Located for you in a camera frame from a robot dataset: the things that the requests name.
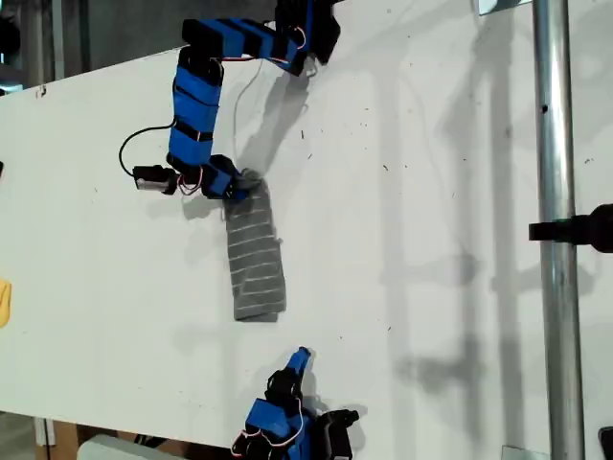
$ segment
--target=floor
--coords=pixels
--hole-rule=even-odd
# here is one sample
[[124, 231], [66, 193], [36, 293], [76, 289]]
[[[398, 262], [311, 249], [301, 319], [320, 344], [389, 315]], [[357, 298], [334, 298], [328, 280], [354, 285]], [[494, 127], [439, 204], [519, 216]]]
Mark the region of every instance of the floor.
[[34, 424], [30, 417], [0, 412], [0, 458], [34, 460]]
[[187, 18], [274, 17], [277, 0], [88, 0], [92, 69], [181, 46]]

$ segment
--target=black wire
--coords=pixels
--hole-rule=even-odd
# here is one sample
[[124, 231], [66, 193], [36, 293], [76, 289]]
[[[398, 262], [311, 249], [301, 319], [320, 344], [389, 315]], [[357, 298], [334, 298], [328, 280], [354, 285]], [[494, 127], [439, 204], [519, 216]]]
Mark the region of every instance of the black wire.
[[133, 134], [130, 134], [127, 139], [124, 140], [124, 143], [122, 144], [122, 146], [119, 149], [119, 164], [122, 165], [122, 169], [125, 171], [125, 173], [127, 175], [129, 175], [130, 177], [134, 177], [134, 174], [130, 171], [127, 170], [127, 168], [125, 167], [124, 164], [124, 149], [125, 146], [127, 145], [128, 142], [130, 142], [132, 139], [134, 139], [136, 136], [143, 134], [144, 132], [149, 132], [149, 131], [157, 131], [157, 130], [161, 130], [161, 129], [169, 129], [171, 127], [174, 126], [175, 121], [172, 120], [172, 123], [170, 123], [169, 125], [166, 126], [151, 126], [151, 127], [146, 127], [145, 129], [141, 129], [140, 131], [136, 131]]
[[47, 447], [47, 460], [51, 460], [51, 447], [49, 446], [49, 431], [47, 431], [47, 419], [42, 419], [45, 425], [45, 446]]

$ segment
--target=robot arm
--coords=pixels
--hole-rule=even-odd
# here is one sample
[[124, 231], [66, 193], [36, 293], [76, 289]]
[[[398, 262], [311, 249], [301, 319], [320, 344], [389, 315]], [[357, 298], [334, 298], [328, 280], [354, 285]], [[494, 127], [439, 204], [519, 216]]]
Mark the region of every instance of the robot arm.
[[340, 35], [332, 13], [337, 1], [279, 0], [275, 30], [250, 19], [184, 21], [183, 39], [189, 46], [179, 53], [172, 85], [171, 168], [134, 168], [137, 188], [166, 195], [180, 189], [184, 195], [201, 191], [208, 198], [247, 197], [254, 180], [246, 179], [229, 158], [212, 155], [223, 62], [262, 58], [296, 76], [310, 54], [328, 63]]

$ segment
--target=black clamp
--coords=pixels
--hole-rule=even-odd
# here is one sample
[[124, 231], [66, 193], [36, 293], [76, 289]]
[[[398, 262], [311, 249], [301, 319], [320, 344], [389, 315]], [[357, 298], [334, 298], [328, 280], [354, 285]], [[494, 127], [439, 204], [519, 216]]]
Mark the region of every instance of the black clamp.
[[282, 407], [288, 415], [298, 412], [296, 399], [302, 400], [303, 377], [296, 374], [291, 368], [284, 368], [275, 372], [270, 379], [264, 395], [267, 401]]
[[164, 195], [174, 195], [177, 189], [177, 174], [171, 168], [135, 166], [132, 170], [138, 190], [153, 190]]
[[352, 460], [352, 445], [347, 428], [359, 420], [355, 410], [335, 410], [321, 415], [311, 430], [313, 458]]
[[533, 223], [530, 241], [591, 244], [599, 252], [613, 253], [613, 204], [603, 204], [589, 216]]

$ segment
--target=white wire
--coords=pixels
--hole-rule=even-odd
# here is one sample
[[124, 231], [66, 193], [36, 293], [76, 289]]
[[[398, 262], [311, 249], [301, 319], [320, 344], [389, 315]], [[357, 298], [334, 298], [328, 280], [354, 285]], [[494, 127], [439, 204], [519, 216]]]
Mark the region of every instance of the white wire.
[[287, 441], [280, 443], [280, 444], [272, 444], [270, 440], [266, 437], [266, 435], [262, 433], [261, 435], [266, 441], [268, 441], [268, 444], [270, 445], [271, 448], [284, 448], [288, 444], [293, 443], [296, 440], [296, 438], [298, 438], [302, 430], [304, 429], [305, 419], [303, 418], [303, 402], [300, 401], [300, 398], [296, 398], [296, 401], [298, 401], [298, 413], [300, 414], [300, 429], [296, 431], [296, 434], [294, 434], [291, 438], [289, 438]]
[[307, 34], [305, 34], [305, 31], [303, 31], [302, 27], [296, 26], [295, 29], [297, 31], [300, 31], [300, 33], [303, 35], [303, 44], [298, 47], [299, 50], [302, 50], [305, 47], [305, 45], [307, 44]]
[[189, 188], [187, 185], [185, 185], [185, 176], [183, 174], [179, 175], [179, 178], [177, 179], [177, 181], [178, 181], [179, 189], [181, 189], [181, 193], [183, 194], [183, 196], [192, 196], [193, 194], [195, 194], [200, 188], [200, 186], [202, 185], [203, 178], [204, 178], [204, 169], [200, 167], [200, 178], [198, 179], [198, 183], [195, 184], [194, 187]]

